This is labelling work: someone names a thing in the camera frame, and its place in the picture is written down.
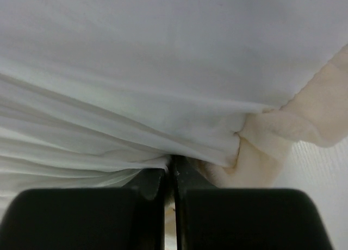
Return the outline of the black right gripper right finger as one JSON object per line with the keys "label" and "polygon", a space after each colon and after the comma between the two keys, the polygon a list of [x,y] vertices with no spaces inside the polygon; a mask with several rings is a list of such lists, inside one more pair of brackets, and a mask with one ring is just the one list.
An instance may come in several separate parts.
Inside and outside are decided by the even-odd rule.
{"label": "black right gripper right finger", "polygon": [[220,189],[171,163],[178,249],[332,249],[312,200],[294,189]]}

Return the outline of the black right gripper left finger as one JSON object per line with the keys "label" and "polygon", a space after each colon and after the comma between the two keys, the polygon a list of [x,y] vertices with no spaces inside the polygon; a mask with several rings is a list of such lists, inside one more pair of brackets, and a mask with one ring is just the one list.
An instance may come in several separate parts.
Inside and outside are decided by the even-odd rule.
{"label": "black right gripper left finger", "polygon": [[163,249],[165,172],[122,187],[32,189],[1,223],[1,249]]}

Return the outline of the white pillow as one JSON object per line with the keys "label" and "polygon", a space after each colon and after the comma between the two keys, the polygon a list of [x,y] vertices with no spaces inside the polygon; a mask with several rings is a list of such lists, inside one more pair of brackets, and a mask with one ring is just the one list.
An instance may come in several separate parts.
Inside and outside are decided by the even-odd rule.
{"label": "white pillow", "polygon": [[347,0],[1,0],[1,211],[172,154],[228,167],[344,47]]}

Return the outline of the grey plush ruffled pillowcase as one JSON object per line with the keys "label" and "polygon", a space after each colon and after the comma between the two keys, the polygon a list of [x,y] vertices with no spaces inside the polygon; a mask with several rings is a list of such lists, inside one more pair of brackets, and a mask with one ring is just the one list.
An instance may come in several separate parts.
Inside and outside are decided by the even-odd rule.
{"label": "grey plush ruffled pillowcase", "polygon": [[280,109],[248,115],[228,167],[189,163],[214,185],[304,190],[330,229],[347,230],[347,48]]}

